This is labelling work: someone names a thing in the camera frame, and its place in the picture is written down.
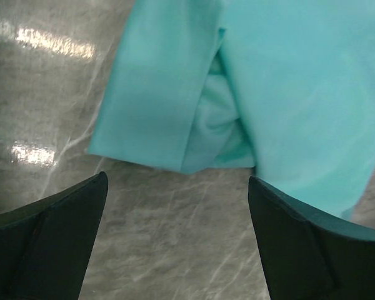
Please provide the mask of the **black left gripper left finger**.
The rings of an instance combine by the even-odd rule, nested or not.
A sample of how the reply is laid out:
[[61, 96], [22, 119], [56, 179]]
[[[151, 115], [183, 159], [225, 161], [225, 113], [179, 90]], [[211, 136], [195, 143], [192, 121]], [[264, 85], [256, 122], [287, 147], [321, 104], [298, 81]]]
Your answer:
[[0, 214], [0, 299], [78, 299], [107, 194], [100, 172]]

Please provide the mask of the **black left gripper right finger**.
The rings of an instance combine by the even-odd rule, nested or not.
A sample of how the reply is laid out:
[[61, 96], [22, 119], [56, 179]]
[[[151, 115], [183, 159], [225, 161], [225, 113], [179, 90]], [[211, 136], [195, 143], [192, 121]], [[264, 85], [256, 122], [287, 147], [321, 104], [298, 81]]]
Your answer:
[[251, 177], [248, 203], [273, 300], [375, 299], [375, 229]]

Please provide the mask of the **teal t-shirt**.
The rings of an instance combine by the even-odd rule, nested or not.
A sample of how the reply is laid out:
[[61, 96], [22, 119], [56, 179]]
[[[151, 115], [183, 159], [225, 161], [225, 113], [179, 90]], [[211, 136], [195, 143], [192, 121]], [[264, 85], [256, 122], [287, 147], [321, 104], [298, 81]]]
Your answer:
[[375, 1], [136, 1], [88, 151], [254, 168], [350, 218], [375, 168]]

